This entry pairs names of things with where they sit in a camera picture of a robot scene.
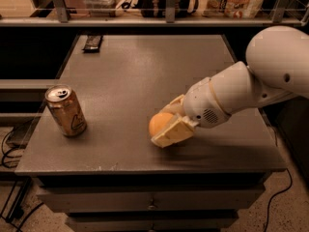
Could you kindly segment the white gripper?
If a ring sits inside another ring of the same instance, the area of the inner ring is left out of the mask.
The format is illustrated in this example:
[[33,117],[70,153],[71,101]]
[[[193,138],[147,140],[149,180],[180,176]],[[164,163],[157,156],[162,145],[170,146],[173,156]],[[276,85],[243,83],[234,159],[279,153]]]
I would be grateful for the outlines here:
[[156,135],[151,136],[153,144],[160,148],[192,137],[198,124],[210,129],[227,122],[231,117],[214,93],[209,77],[191,86],[185,95],[170,101],[161,112],[171,113],[173,118]]

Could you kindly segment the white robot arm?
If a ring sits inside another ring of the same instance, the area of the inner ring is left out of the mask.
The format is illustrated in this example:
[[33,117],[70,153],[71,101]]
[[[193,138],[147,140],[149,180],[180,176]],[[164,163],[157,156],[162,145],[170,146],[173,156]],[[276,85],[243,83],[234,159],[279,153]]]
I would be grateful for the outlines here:
[[309,98],[309,35],[273,26],[252,38],[246,61],[206,77],[164,106],[149,123],[154,145],[185,141],[198,127],[211,129],[247,109]]

